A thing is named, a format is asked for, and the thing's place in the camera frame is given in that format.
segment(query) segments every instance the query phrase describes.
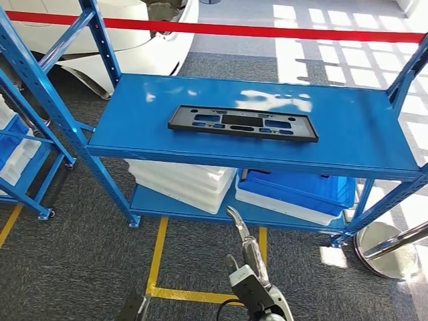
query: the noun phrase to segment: white plastic tray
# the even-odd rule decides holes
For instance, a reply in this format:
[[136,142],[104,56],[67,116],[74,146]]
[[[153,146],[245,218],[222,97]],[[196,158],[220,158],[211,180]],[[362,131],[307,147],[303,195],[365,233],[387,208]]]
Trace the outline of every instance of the white plastic tray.
[[236,180],[236,198],[239,201],[249,203],[251,205],[256,205],[259,207],[263,207],[265,209],[269,209],[271,211],[276,211],[285,215],[290,215],[292,217],[297,217],[298,219],[303,219],[305,221],[313,222],[319,225],[328,226],[334,219],[338,219],[340,216],[332,216],[322,212],[313,211],[312,209],[306,209],[305,207],[300,207],[297,205],[286,203],[283,201],[279,201],[278,199],[272,199],[270,197],[266,197],[263,195],[259,195],[256,193],[251,193],[248,191],[243,191],[238,188],[239,177]]
[[220,193],[233,176],[235,169],[191,164],[163,163],[150,160],[125,159],[133,173],[155,171],[160,175],[170,176],[178,181],[198,185],[199,188]]
[[[28,129],[27,136],[34,136],[32,129]],[[23,139],[9,156],[8,161],[0,171],[0,177],[8,183],[15,186],[22,172],[39,148],[41,142],[31,139]],[[6,195],[0,190],[0,195]]]
[[158,171],[134,172],[133,168],[130,168],[129,171],[135,177],[137,184],[211,214],[217,214],[219,211],[236,174],[236,170],[232,170],[229,175],[224,178],[225,183],[222,189],[214,192],[201,189],[197,183],[183,181],[170,173],[162,175]]
[[16,113],[8,107],[0,94],[0,129],[5,129]]

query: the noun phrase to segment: yellow tape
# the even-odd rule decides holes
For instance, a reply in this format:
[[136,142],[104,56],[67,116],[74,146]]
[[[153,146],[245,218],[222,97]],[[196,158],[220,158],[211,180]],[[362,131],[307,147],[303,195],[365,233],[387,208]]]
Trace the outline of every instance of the yellow tape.
[[155,244],[155,249],[153,250],[153,258],[150,266],[149,279],[147,280],[146,294],[152,294],[153,290],[156,287],[156,281],[158,281],[158,274],[159,273],[159,266],[161,265],[161,258],[162,257],[162,250],[164,248],[165,235],[167,234],[168,224],[168,219],[167,217],[162,217],[159,223],[158,236]]
[[5,224],[3,230],[0,232],[0,249],[3,246],[3,244],[5,244],[5,241],[6,241],[6,238],[8,238],[8,235],[9,235],[12,227],[14,225],[14,222],[17,219],[21,210],[22,205],[18,204],[15,206],[12,214],[11,214],[6,224]]
[[267,229],[266,227],[259,227],[258,245],[260,247],[261,257],[263,257],[264,264],[267,267]]
[[156,298],[162,298],[162,299],[205,302],[205,303],[214,303],[214,304],[220,304],[229,299],[237,299],[237,297],[233,294],[194,292],[194,291],[171,290],[171,289],[164,289],[164,288],[153,288],[152,290],[152,296]]
[[[149,279],[147,280],[146,294],[151,294],[154,298],[162,298],[168,300],[180,300],[180,301],[193,301],[193,302],[204,302],[221,304],[229,299],[236,299],[237,297],[233,294],[221,294],[221,293],[211,293],[211,292],[196,292],[187,290],[174,290],[165,288],[157,288],[156,282],[159,273],[161,265],[161,258],[162,250],[167,233],[167,226],[168,219],[163,217],[161,219],[158,236],[153,250],[153,258],[150,266]],[[259,228],[258,242],[260,251],[264,263],[267,261],[267,229],[266,227]],[[232,303],[232,305],[242,305],[239,303]]]

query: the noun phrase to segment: blue metal shelf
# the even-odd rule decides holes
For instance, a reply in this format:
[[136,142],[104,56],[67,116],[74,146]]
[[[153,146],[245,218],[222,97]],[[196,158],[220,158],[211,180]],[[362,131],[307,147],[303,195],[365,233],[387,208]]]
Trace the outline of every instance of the blue metal shelf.
[[331,221],[328,226],[323,226],[238,201],[235,198],[235,194],[235,186],[232,184],[224,198],[219,212],[217,214],[211,214],[141,185],[136,185],[131,198],[131,211],[136,215],[168,216],[180,219],[199,219],[230,223],[230,217],[228,217],[226,212],[226,205],[230,205],[237,209],[248,224],[331,234],[343,233],[345,230],[345,221],[343,215],[339,219]]
[[[180,104],[306,114],[319,141],[168,129]],[[402,181],[421,175],[386,93],[359,88],[123,74],[88,150],[97,156]]]
[[[52,148],[51,144],[41,144],[34,157],[29,160],[22,172],[18,182],[14,186],[16,192],[25,194],[51,151]],[[0,195],[0,203],[2,202],[18,203],[19,201],[8,195]]]
[[[248,223],[337,234],[331,245],[340,246],[428,184],[428,164],[417,166],[397,119],[411,81],[428,62],[428,36],[387,90],[122,74],[96,0],[79,0],[79,3],[82,10],[81,17],[54,45],[42,64],[34,59],[6,14],[0,10],[2,51],[60,125],[63,134],[119,207],[131,227],[137,227],[140,216],[145,214],[229,222],[224,208],[229,204],[236,207]],[[46,75],[54,60],[86,23],[115,87],[114,95],[97,128],[74,119]],[[306,114],[318,132],[319,141],[303,144],[168,129],[169,119],[181,104]],[[31,121],[40,124],[37,116]],[[89,142],[82,128],[93,132]],[[74,163],[51,132],[42,125],[41,130],[45,130],[45,136],[63,153],[69,165]],[[235,199],[233,188],[217,215],[141,186],[135,188],[129,203],[100,156],[284,169],[368,180],[352,222],[345,224],[343,219],[338,219],[323,227],[242,203]],[[53,169],[59,166],[62,157],[57,158]],[[48,178],[53,175],[51,171]],[[371,208],[364,210],[374,179],[402,183]],[[32,203],[25,195],[14,195],[14,190],[4,182],[3,186],[17,199],[40,209],[43,214],[41,219],[48,217],[48,211],[38,203]],[[45,191],[47,186],[44,183],[35,200],[40,201],[40,192]]]

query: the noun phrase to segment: shelf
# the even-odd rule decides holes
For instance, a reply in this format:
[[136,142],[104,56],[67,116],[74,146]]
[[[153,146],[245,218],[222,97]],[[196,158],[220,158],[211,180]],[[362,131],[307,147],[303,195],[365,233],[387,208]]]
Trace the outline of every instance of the shelf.
[[[319,141],[168,129],[180,104],[306,114]],[[421,174],[386,94],[359,88],[123,74],[88,148],[94,156],[349,177]]]
[[157,215],[232,223],[230,217],[228,217],[226,212],[226,205],[230,205],[238,210],[247,224],[325,233],[342,233],[345,228],[343,216],[331,221],[328,226],[322,226],[238,201],[235,198],[235,194],[235,186],[232,184],[219,212],[213,215],[141,185],[136,185],[131,199],[131,211],[137,215]]
[[[34,178],[38,173],[51,151],[51,144],[42,143],[37,152],[35,152],[35,154],[25,167],[20,175],[20,178],[15,185],[17,193],[26,193],[28,188],[32,183]],[[8,195],[0,195],[0,203],[17,202],[17,201],[16,199]]]

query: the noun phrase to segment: blue plastic bin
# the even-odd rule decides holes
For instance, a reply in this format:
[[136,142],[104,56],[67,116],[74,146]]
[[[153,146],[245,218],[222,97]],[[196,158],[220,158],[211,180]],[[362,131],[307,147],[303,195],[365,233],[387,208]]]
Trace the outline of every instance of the blue plastic bin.
[[[242,170],[239,171],[241,177]],[[273,171],[249,171],[239,189],[322,213],[340,216],[353,206],[356,180],[353,177]]]
[[[18,115],[15,115],[4,130],[17,134],[26,134],[28,126]],[[11,153],[21,141],[22,138],[0,134],[0,170],[5,166]]]

